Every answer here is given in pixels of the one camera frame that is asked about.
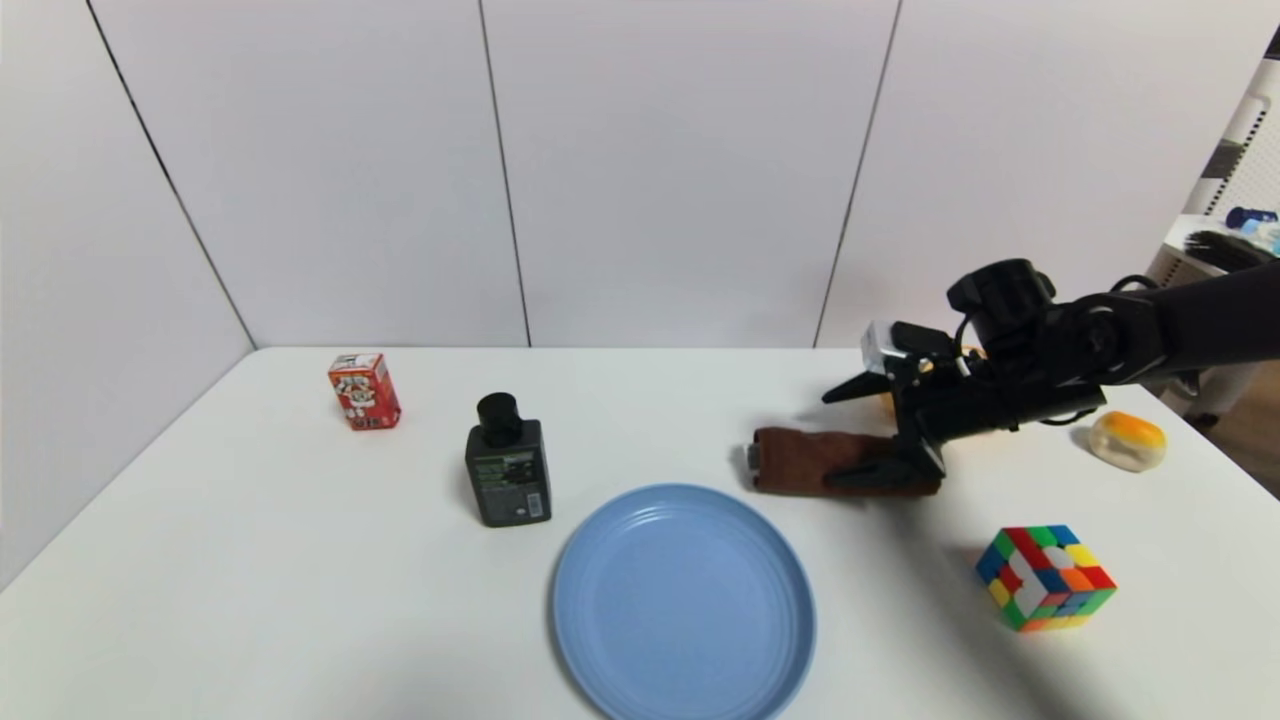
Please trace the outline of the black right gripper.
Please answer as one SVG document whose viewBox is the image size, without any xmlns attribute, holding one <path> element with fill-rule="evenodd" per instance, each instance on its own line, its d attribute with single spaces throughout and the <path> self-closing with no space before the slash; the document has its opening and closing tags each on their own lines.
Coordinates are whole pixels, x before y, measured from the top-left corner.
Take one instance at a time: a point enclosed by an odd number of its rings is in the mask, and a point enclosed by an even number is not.
<svg viewBox="0 0 1280 720">
<path fill-rule="evenodd" d="M 823 477 L 831 489 L 899 489 L 946 478 L 943 447 L 955 439 L 1019 430 L 1012 406 L 1000 387 L 963 370 L 957 359 L 890 357 L 886 374 L 863 372 L 828 389 L 823 404 L 841 404 L 890 393 L 893 398 L 899 457 L 881 457 Z"/>
</svg>

